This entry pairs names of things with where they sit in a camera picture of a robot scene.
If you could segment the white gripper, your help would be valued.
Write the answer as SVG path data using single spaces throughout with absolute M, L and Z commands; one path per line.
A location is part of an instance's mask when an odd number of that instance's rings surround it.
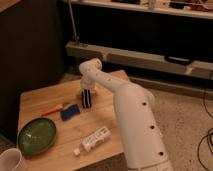
M 95 89 L 95 81 L 90 79 L 87 76 L 83 76 L 80 81 L 80 85 L 82 89 L 94 90 Z

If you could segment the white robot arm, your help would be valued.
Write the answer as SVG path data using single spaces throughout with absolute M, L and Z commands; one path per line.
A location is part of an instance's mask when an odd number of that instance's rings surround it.
M 102 71 L 98 58 L 79 65 L 83 108 L 92 105 L 95 83 L 113 93 L 114 111 L 128 171 L 174 171 L 152 112 L 147 89 Z

